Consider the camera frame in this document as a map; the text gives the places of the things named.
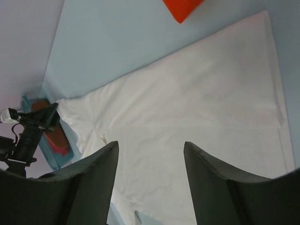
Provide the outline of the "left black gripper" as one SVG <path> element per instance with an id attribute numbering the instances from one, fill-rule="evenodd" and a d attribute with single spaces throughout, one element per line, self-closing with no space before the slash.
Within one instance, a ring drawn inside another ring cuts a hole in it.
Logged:
<path id="1" fill-rule="evenodd" d="M 43 131 L 53 131 L 59 123 L 58 103 L 34 112 L 19 112 L 18 121 L 24 130 L 15 139 L 0 138 L 0 160 L 8 165 L 7 172 L 26 175 L 26 167 L 35 163 L 34 157 Z"/>

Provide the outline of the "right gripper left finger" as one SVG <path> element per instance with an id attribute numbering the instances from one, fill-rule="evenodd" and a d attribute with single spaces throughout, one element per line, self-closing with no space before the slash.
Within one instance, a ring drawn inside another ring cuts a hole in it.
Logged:
<path id="1" fill-rule="evenodd" d="M 40 178 L 0 172 L 2 225 L 105 225 L 113 192 L 119 144 Z"/>

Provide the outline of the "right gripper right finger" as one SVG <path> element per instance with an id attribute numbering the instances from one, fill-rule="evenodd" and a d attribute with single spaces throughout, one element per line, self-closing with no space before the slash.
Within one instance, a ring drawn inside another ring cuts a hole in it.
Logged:
<path id="1" fill-rule="evenodd" d="M 300 171 L 251 174 L 185 142 L 184 159 L 199 225 L 298 225 Z"/>

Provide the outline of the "white printed t shirt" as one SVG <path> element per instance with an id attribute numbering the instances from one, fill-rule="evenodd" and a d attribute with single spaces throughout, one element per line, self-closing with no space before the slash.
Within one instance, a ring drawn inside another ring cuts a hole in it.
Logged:
<path id="1" fill-rule="evenodd" d="M 267 11 L 58 104 L 81 158 L 119 143 L 112 203 L 127 225 L 136 211 L 164 225 L 196 224 L 185 142 L 267 178 L 295 169 Z"/>

